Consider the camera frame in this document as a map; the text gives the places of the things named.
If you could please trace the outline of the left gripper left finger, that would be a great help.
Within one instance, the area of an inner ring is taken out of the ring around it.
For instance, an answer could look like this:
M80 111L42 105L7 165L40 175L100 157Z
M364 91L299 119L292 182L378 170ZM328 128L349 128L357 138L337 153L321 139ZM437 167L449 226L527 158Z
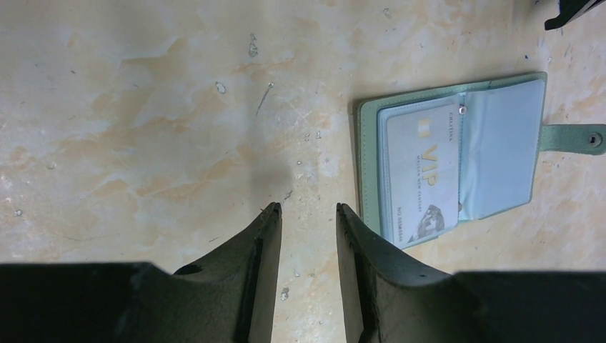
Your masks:
M282 209L170 274L150 262L2 264L3 342L269 342Z

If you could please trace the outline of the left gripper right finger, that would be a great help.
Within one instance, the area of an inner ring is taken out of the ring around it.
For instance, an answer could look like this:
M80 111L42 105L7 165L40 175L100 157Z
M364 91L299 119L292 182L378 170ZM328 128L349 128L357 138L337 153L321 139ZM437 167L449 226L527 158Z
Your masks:
M336 207L348 342L603 342L602 272L458 272L421 263Z

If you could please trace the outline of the green leather card holder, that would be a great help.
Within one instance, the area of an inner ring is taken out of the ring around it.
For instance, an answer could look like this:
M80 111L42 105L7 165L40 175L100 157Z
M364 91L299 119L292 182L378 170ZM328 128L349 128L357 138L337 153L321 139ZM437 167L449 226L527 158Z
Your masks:
M602 124L544 124L547 74L362 101L359 209L400 249L527 204L542 151L602 155Z

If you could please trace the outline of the white VIP card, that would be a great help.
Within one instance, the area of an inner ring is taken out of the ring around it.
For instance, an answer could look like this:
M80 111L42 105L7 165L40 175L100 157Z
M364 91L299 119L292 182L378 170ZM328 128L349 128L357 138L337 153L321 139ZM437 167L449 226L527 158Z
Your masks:
M405 249L459 221L459 104L401 107L387 115L384 142L392 241Z

